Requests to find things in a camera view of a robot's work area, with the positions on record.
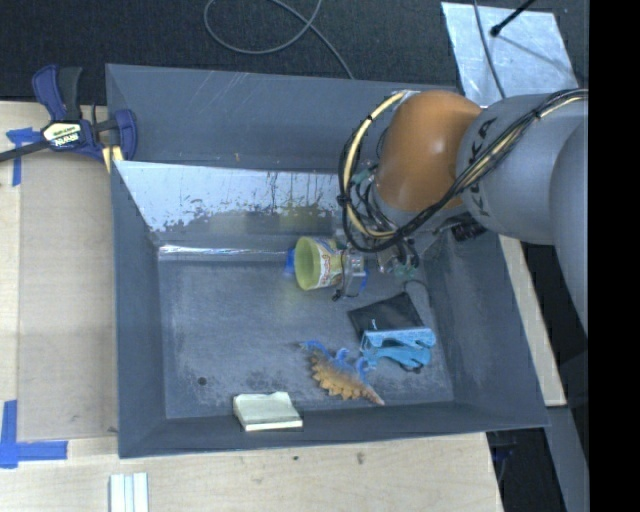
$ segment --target black cable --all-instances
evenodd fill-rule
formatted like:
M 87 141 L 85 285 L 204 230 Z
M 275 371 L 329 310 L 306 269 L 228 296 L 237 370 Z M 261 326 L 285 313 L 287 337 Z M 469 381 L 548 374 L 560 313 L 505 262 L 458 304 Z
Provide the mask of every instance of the black cable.
M 482 23 L 480 21 L 480 9 L 478 8 L 478 1 L 473 0 L 473 10 L 476 14 L 476 23 L 478 24 L 478 31 L 480 32 L 480 39 L 482 40 L 482 47 L 484 48 L 484 54 L 487 57 L 487 63 L 489 64 L 489 70 L 491 71 L 491 75 L 493 76 L 493 80 L 496 83 L 496 87 L 498 88 L 498 92 L 500 93 L 500 97 L 502 99 L 506 98 L 507 95 L 504 92 L 502 84 L 498 79 L 498 73 L 496 73 L 496 68 L 493 66 L 493 59 L 489 54 L 489 46 L 487 45 L 487 39 L 484 36 L 484 30 L 482 29 Z
M 268 0 L 272 4 L 277 5 L 278 7 L 284 9 L 285 11 L 289 12 L 291 15 L 295 16 L 296 18 L 298 18 L 305 25 L 302 28 L 302 30 L 300 32 L 298 32 L 295 36 L 293 36 L 291 39 L 289 39 L 289 41 L 287 41 L 287 42 L 285 42 L 285 43 L 283 43 L 281 45 L 275 46 L 273 48 L 267 48 L 265 50 L 247 50 L 245 48 L 239 48 L 237 46 L 233 46 L 233 45 L 227 43 L 226 41 L 224 41 L 223 39 L 221 39 L 220 36 L 218 36 L 214 32 L 214 30 L 211 28 L 211 25 L 209 25 L 209 19 L 208 19 L 208 17 L 209 17 L 209 8 L 211 7 L 211 5 L 213 3 L 215 3 L 215 1 L 216 0 L 209 0 L 207 2 L 207 4 L 205 5 L 205 7 L 204 7 L 204 13 L 203 13 L 204 26 L 207 29 L 207 32 L 209 33 L 209 35 L 218 44 L 224 46 L 226 49 L 234 51 L 236 53 L 243 54 L 243 55 L 267 55 L 267 54 L 279 52 L 281 50 L 284 50 L 284 49 L 288 48 L 292 44 L 296 43 L 308 30 L 311 30 L 315 35 L 317 35 L 320 38 L 320 40 L 325 44 L 325 46 L 327 48 L 329 48 L 331 53 L 333 53 L 334 57 L 336 59 L 338 59 L 338 62 L 340 63 L 342 68 L 345 70 L 345 72 L 347 73 L 349 78 L 352 79 L 352 80 L 355 79 L 355 77 L 353 76 L 353 73 L 351 73 L 351 70 L 349 69 L 349 66 L 347 66 L 347 63 L 344 61 L 344 59 L 342 58 L 340 53 L 338 53 L 338 50 L 336 50 L 334 48 L 334 46 L 328 41 L 328 39 L 315 26 L 313 26 L 313 22 L 314 22 L 316 16 L 318 15 L 318 11 L 320 11 L 320 7 L 322 5 L 322 0 L 318 0 L 318 3 L 316 4 L 316 8 L 313 11 L 313 14 L 311 15 L 311 17 L 309 19 L 306 19 L 298 11 L 296 11 L 292 7 L 288 6 L 284 2 L 281 2 L 280 0 Z

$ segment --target black object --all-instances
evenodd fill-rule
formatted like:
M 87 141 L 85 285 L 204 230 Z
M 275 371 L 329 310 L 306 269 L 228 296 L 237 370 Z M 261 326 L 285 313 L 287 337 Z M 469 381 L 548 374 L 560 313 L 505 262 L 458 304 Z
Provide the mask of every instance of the black object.
M 424 325 L 407 292 L 351 310 L 348 315 L 358 333 L 358 339 L 362 338 L 366 330 L 386 331 Z
M 491 30 L 489 31 L 489 33 L 493 37 L 496 37 L 504 27 L 506 27 L 509 23 L 511 23 L 518 16 L 520 16 L 520 14 L 522 14 L 523 11 L 526 11 L 527 8 L 535 1 L 536 0 L 527 0 L 520 7 L 518 7 L 515 11 L 513 11 L 511 14 L 509 14 L 509 16 L 507 16 L 503 21 L 501 21 L 497 25 L 494 25 L 493 27 L 491 27 Z

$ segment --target table surface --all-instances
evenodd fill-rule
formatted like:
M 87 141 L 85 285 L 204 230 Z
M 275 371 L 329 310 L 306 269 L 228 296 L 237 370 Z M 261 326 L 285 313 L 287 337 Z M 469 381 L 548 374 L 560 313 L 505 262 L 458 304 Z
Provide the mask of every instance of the table surface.
M 7 130 L 27 126 L 39 129 L 47 121 L 46 110 L 38 104 L 0 102 L 0 151 L 13 147 L 4 137 Z M 97 162 L 85 160 L 44 151 L 23 159 L 23 173 L 73 167 L 95 167 L 100 172 Z M 0 400 L 20 397 L 23 391 L 18 389 L 18 382 L 24 388 L 31 377 L 18 371 L 19 343 L 24 344 L 30 334 L 19 321 L 19 306 L 29 307 L 20 300 L 19 269 L 21 250 L 28 253 L 28 244 L 37 241 L 20 238 L 21 188 L 11 186 L 11 177 L 12 163 L 0 164 Z M 45 201 L 54 215 L 55 198 Z M 91 235 L 83 232 L 78 236 L 91 239 Z M 501 238 L 501 243 L 545 402 L 548 406 L 564 405 L 562 385 L 520 244 L 507 238 Z M 91 250 L 86 243 L 78 247 Z M 40 264 L 48 262 L 51 268 L 61 268 L 60 255 L 46 254 L 46 247 L 41 251 Z M 96 272 L 94 268 L 85 271 Z M 64 280 L 58 279 L 52 286 L 64 285 Z M 63 305 L 79 307 L 72 294 L 60 293 L 59 297 L 57 302 Z M 73 336 L 77 332 L 73 318 L 71 315 L 58 322 L 66 329 L 63 334 Z M 46 383 L 49 379 L 52 389 L 56 381 L 63 388 L 74 385 L 64 381 L 64 366 L 87 364 L 89 357 L 85 349 L 74 348 L 79 345 L 62 344 L 60 326 L 57 334 L 50 343 L 56 344 L 54 348 L 64 352 L 64 357 L 39 362 L 33 354 L 30 364 L 21 367 L 21 372 L 25 366 L 46 371 L 46 375 L 33 376 L 33 380 L 39 377 Z M 101 374 L 112 375 L 109 357 L 103 354 L 99 361 L 107 366 L 98 368 Z M 58 367 L 49 371 L 47 365 Z M 55 404 L 44 385 L 38 391 L 41 402 L 31 404 L 35 414 L 31 421 L 38 421 L 37 415 L 41 414 L 42 425 L 46 426 Z M 104 399 L 104 391 L 99 396 Z M 85 402 L 92 399 L 91 393 L 78 398 Z M 110 475 L 135 472 L 148 474 L 149 504 L 154 511 L 503 510 L 484 434 L 130 460 L 118 458 L 115 435 L 81 437 L 69 441 L 65 461 L 22 462 L 17 470 L 0 470 L 0 510 L 107 510 Z

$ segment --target blue claw toy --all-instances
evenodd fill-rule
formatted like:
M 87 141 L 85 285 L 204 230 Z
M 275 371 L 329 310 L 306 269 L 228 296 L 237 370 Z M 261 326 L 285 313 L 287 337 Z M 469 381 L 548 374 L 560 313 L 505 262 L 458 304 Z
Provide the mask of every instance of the blue claw toy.
M 380 358 L 387 357 L 406 370 L 417 371 L 429 364 L 435 344 L 435 334 L 427 327 L 364 331 L 360 351 L 371 369 L 378 365 Z

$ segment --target yellow cup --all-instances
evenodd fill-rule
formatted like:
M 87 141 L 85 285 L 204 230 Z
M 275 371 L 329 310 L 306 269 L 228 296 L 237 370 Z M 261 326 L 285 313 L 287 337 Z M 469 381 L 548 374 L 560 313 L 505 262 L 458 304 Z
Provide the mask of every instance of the yellow cup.
M 342 251 L 333 239 L 303 236 L 296 243 L 293 266 L 303 290 L 335 286 L 342 279 Z

